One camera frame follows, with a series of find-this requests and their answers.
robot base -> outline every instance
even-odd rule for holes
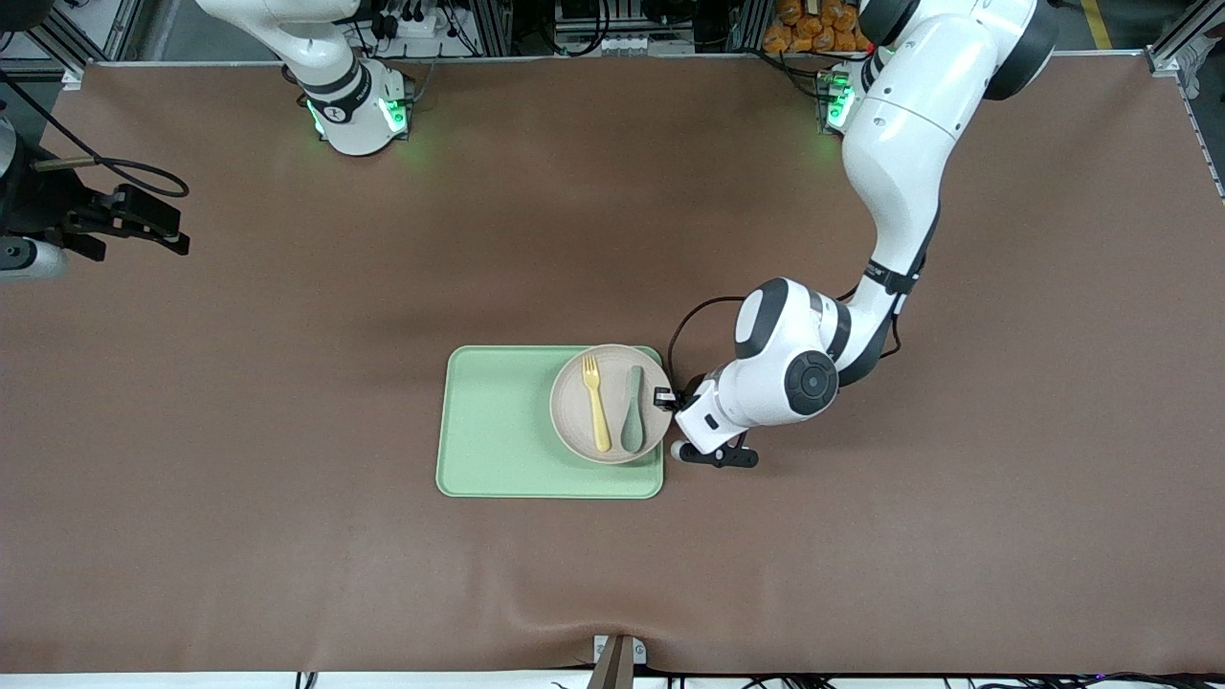
[[[846,134],[851,115],[859,109],[864,93],[859,63],[840,63],[817,74],[817,121],[821,134]]]
[[[392,141],[407,140],[417,96],[413,81],[403,72],[377,60],[364,59],[361,64],[370,70],[372,83],[370,96],[354,110],[350,121],[328,121],[307,102],[320,141],[327,141],[345,156],[369,156]]]

floor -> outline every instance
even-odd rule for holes
[[[1186,0],[1063,0],[1055,10],[1061,50],[1142,48],[1152,43],[1186,7]],[[272,60],[271,50],[246,33],[206,15],[194,0],[162,0],[134,60],[249,61]],[[1225,43],[1199,71],[1200,96],[1191,102],[1207,150],[1225,164]],[[54,104],[54,85],[32,86],[39,101]],[[39,136],[39,118],[10,93],[0,91],[18,131]]]

black cable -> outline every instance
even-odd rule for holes
[[[757,55],[767,65],[769,65],[769,66],[772,66],[772,67],[774,67],[775,70],[779,70],[779,71],[791,70],[791,74],[794,74],[796,76],[806,76],[806,77],[813,77],[813,78],[817,76],[816,71],[801,70],[801,69],[796,69],[796,67],[788,67],[786,65],[779,63],[773,56],[771,56],[769,53],[767,53],[764,50],[758,50],[757,48],[740,48],[740,49],[736,50],[736,53],[747,53],[750,55]]]
[[[893,348],[889,349],[888,352],[881,354],[882,359],[886,358],[886,357],[892,357],[893,354],[897,354],[898,352],[902,351],[902,337],[898,336],[898,315],[897,314],[893,314],[893,322],[891,325],[892,325],[891,330],[893,331]]]
[[[701,304],[693,306],[690,310],[690,313],[685,314],[685,318],[681,319],[680,325],[676,326],[676,331],[673,332],[673,338],[668,342],[668,359],[665,362],[668,364],[668,370],[665,370],[664,373],[668,374],[668,383],[671,384],[673,392],[680,395],[681,391],[681,387],[676,385],[676,369],[673,368],[673,349],[676,347],[676,340],[681,336],[681,331],[685,330],[685,325],[690,321],[690,319],[696,316],[698,311],[709,306],[710,304],[718,304],[720,302],[744,302],[744,300],[745,300],[744,297],[715,297],[713,299],[707,299],[706,302],[702,302]]]
[[[541,7],[546,10],[549,5],[541,4]],[[587,48],[583,48],[578,53],[571,53],[566,48],[561,48],[560,45],[557,45],[557,43],[549,37],[548,29],[545,28],[546,25],[545,21],[541,21],[539,26],[540,38],[544,40],[545,45],[548,45],[549,49],[552,50],[554,54],[556,55],[564,55],[567,58],[582,58],[583,55],[593,53],[597,48],[604,44],[604,39],[608,38],[609,36],[609,29],[612,28],[612,7],[609,5],[609,0],[600,0],[600,7],[604,10],[604,28],[603,29],[600,28],[600,16],[599,13],[597,13],[595,34],[592,37],[592,42],[587,44]],[[546,20],[548,17],[544,15],[544,12],[541,12],[540,18]]]
[[[869,50],[862,55],[851,58],[850,55],[839,55],[837,53],[809,53],[809,55],[816,55],[817,58],[829,58],[831,60],[839,60],[843,63],[866,63],[872,59],[872,53],[876,50]]]
[[[477,50],[477,47],[475,47],[477,44],[473,43],[472,38],[468,37],[468,32],[464,31],[463,23],[461,23],[459,20],[458,20],[459,15],[456,12],[454,5],[451,4],[451,0],[441,0],[439,2],[439,7],[441,7],[442,9],[442,13],[446,15],[447,22],[450,22],[451,26],[454,27],[456,36],[457,36],[457,38],[459,38],[459,43],[462,43],[463,47],[469,53],[472,53],[473,58],[479,58],[480,56],[480,51]]]
[[[1182,676],[1155,676],[1144,674],[1138,672],[1116,672],[1111,674],[1098,674],[1094,677],[1080,677],[1073,680],[1062,679],[1058,677],[1046,677],[1046,682],[1050,683],[1052,689],[1069,689],[1072,682],[1077,682],[1082,687],[1091,687],[1100,682],[1147,682],[1149,684],[1164,684],[1166,687],[1174,687],[1175,689],[1202,689],[1204,687],[1203,682],[1191,678],[1189,682],[1185,680]]]
[[[804,93],[805,96],[812,98],[813,101],[821,99],[821,97],[817,96],[816,91],[809,91],[807,88],[804,87],[802,83],[800,83],[800,80],[799,77],[795,76],[795,72],[793,72],[791,69],[786,66],[786,60],[783,58],[782,53],[778,54],[778,61],[780,65],[783,65],[783,74],[786,75],[786,78],[791,82],[791,86],[794,86],[796,91]]]
[[[751,677],[748,684],[741,687],[741,689],[752,689],[753,687],[764,688],[767,682],[777,680],[784,689],[834,689],[829,683],[837,676],[824,676],[824,674],[767,674]]]
[[[358,20],[349,20],[349,23],[353,25],[353,31],[358,32],[358,40],[361,42],[361,54],[366,58],[374,55],[374,53],[370,51],[370,45],[366,44],[366,34],[361,32],[361,25],[358,23]]]
[[[414,105],[419,103],[421,98],[425,98],[425,91],[430,87],[430,80],[434,78],[434,67],[439,66],[439,58],[441,56],[442,56],[442,42],[440,40],[439,54],[435,55],[434,60],[430,63],[430,71],[425,72],[425,81],[421,83],[421,89],[413,94],[412,103]]]
[[[81,148],[82,151],[85,151],[86,153],[88,153],[89,157],[93,158],[93,163],[94,164],[102,166],[102,167],[107,168],[108,170],[115,173],[116,175],[121,177],[123,179],[132,183],[136,186],[140,186],[141,189],[143,189],[143,190],[146,190],[146,191],[148,191],[151,194],[158,194],[160,196],[169,196],[170,199],[181,199],[183,196],[186,196],[187,194],[191,192],[191,190],[187,188],[187,183],[183,181],[183,179],[179,175],[176,175],[174,173],[170,173],[170,172],[167,172],[167,170],[164,170],[164,169],[162,169],[159,167],[151,166],[148,163],[140,163],[140,162],[136,162],[136,161],[126,161],[124,158],[105,158],[103,156],[99,156],[98,152],[94,151],[93,148],[91,148],[88,143],[86,143],[85,141],[81,141],[80,139],[77,139],[77,136],[75,134],[72,134],[71,131],[69,131],[69,128],[66,128],[62,124],[60,124],[60,120],[55,119],[49,112],[47,112],[47,109],[43,108],[38,103],[38,101],[34,101],[33,96],[31,96],[29,93],[26,93],[26,89],[22,88],[16,81],[13,81],[12,77],[10,77],[4,70],[0,70],[0,80],[2,80],[13,91],[16,91],[17,96],[21,96],[22,101],[24,101],[26,103],[28,103],[29,107],[33,108],[36,113],[38,113],[39,115],[42,115],[43,119],[45,119],[48,123],[50,123],[51,126],[54,126],[55,129],[60,130],[60,134],[62,134],[64,136],[66,136],[69,139],[69,141],[71,141],[72,143],[75,143],[77,146],[77,148]],[[160,189],[160,188],[154,186],[154,185],[152,185],[152,184],[149,184],[149,183],[147,183],[147,181],[145,181],[145,180],[142,180],[142,179],[140,179],[137,177],[134,177],[131,173],[126,172],[124,168],[134,169],[134,170],[140,170],[140,172],[146,172],[146,173],[149,173],[152,175],[160,177],[162,179],[165,179],[167,181],[176,185],[179,189]]]

orange bag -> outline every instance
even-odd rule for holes
[[[812,38],[812,50],[816,53],[828,53],[834,49],[834,29],[826,27]]]
[[[771,55],[786,53],[786,48],[790,44],[791,27],[789,26],[772,25],[766,29],[766,36],[762,38],[762,50],[769,53]]]
[[[800,20],[800,23],[795,25],[795,36],[797,38],[815,38],[822,31],[824,26],[821,25],[821,17],[813,17],[811,15]]]
[[[859,23],[859,11],[855,7],[844,7],[843,12],[834,20],[834,31],[850,31]]]
[[[845,11],[846,6],[840,0],[823,0],[821,2],[821,23],[834,26],[838,17],[842,17]]]
[[[850,32],[839,31],[834,34],[834,51],[850,53],[855,50],[855,36]]]
[[[795,26],[804,18],[804,4],[800,0],[778,0],[778,18],[786,26]]]

green tray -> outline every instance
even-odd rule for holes
[[[439,490],[453,498],[643,500],[664,484],[663,444],[625,465],[573,454],[552,429],[549,392],[587,347],[461,347],[447,362]],[[655,362],[659,353],[638,347]]]

